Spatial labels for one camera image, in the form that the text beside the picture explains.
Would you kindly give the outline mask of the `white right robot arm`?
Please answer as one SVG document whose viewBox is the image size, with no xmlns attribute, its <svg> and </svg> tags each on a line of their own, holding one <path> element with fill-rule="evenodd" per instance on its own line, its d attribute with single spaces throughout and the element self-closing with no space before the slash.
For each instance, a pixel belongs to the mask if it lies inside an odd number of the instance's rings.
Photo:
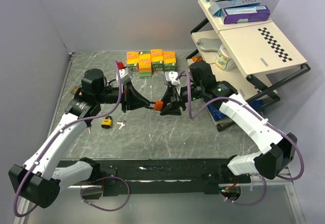
<svg viewBox="0 0 325 224">
<path fill-rule="evenodd" d="M 213 106 L 235 122 L 257 145 L 258 152 L 232 156 L 222 169 L 226 182 L 234 182 L 239 175 L 260 174 L 267 179 L 278 177 L 298 153 L 294 134 L 280 131 L 259 115 L 226 81 L 218 82 L 211 66 L 197 61 L 180 73 L 164 73 L 167 90 L 154 109 L 161 115 L 181 115 L 185 109 L 191 114 L 191 102 L 203 99 L 205 106 Z"/>
</svg>

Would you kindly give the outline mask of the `yellow padlock silver keys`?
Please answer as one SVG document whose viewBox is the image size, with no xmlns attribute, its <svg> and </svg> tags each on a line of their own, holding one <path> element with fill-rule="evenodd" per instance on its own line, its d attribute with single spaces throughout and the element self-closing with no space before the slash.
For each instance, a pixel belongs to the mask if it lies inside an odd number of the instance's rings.
<svg viewBox="0 0 325 224">
<path fill-rule="evenodd" d="M 117 121 L 116 124 L 118 129 L 120 130 L 122 127 L 125 126 L 125 120 Z"/>
</svg>

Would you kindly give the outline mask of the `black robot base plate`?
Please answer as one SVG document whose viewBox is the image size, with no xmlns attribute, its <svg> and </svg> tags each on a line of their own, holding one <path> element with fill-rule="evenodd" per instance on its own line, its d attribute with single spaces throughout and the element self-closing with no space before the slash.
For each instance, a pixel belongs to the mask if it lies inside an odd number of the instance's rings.
<svg viewBox="0 0 325 224">
<path fill-rule="evenodd" d="M 249 174 L 235 176 L 227 158 L 97 159 L 96 175 L 77 180 L 102 185 L 105 197 L 121 194 L 219 194 L 223 185 L 252 183 Z"/>
</svg>

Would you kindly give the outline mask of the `orange padlock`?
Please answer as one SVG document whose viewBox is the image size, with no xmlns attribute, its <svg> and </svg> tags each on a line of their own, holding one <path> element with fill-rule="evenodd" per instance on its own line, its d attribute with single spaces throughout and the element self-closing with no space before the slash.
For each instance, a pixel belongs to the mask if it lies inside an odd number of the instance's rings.
<svg viewBox="0 0 325 224">
<path fill-rule="evenodd" d="M 163 101 L 150 102 L 150 105 L 147 109 L 152 109 L 154 111 L 161 111 L 164 107 Z"/>
</svg>

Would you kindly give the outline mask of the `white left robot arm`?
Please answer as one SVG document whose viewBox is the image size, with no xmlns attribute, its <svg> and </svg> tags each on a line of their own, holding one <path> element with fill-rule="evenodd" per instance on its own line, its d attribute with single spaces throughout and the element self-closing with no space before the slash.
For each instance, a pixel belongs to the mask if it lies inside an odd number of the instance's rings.
<svg viewBox="0 0 325 224">
<path fill-rule="evenodd" d="M 81 86 L 68 103 L 55 130 L 22 166 L 13 165 L 9 170 L 17 197 L 25 198 L 37 207 L 47 208 L 66 188 L 82 181 L 88 184 L 99 181 L 100 164 L 87 157 L 60 170 L 56 167 L 69 146 L 91 127 L 94 119 L 101 117 L 102 104 L 113 104 L 114 109 L 121 105 L 125 111 L 150 107 L 152 102 L 135 90 L 131 79 L 129 69 L 118 69 L 118 85 L 112 87 L 102 70 L 85 72 Z"/>
</svg>

